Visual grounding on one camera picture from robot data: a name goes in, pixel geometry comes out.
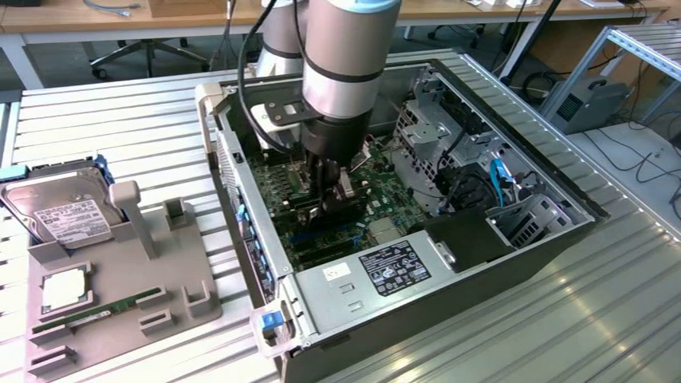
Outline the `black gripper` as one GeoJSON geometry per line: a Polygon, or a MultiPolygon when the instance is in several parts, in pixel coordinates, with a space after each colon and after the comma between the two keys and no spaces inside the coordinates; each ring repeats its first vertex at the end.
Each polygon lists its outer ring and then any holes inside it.
{"type": "Polygon", "coordinates": [[[341,168],[360,152],[372,114],[336,119],[323,116],[304,123],[303,145],[321,160],[333,161],[341,168]]]}

